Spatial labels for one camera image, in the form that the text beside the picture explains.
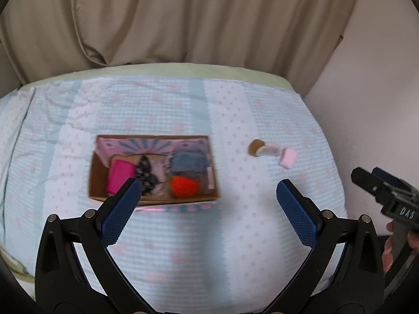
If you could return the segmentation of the person's right hand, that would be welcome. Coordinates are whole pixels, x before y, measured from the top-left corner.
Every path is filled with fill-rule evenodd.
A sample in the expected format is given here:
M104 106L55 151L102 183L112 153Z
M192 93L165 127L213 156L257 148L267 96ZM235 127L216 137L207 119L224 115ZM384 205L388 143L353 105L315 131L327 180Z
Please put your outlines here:
M419 250L419 235L418 231L410 230L407 237L408 244L413 250ZM387 272L393 262L395 255L393 254L393 235L389 237L384 245L384 252L382 254L383 271Z

